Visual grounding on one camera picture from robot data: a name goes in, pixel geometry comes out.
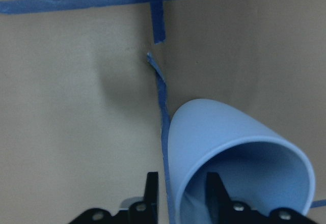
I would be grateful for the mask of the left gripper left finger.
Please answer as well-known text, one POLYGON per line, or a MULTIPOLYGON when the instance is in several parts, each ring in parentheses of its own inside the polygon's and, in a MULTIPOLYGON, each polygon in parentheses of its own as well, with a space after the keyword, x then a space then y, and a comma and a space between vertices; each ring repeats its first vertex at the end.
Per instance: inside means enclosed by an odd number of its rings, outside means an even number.
POLYGON ((158 223, 158 172, 147 174, 143 198, 129 207, 128 220, 129 223, 158 223))

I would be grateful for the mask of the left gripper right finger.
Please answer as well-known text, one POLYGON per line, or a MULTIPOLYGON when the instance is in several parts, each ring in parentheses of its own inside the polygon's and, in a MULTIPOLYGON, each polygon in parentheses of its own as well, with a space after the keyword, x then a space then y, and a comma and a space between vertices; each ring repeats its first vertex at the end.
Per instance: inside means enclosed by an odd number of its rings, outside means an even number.
POLYGON ((212 223, 253 223, 249 205, 231 200, 218 173, 207 173, 205 204, 212 223))

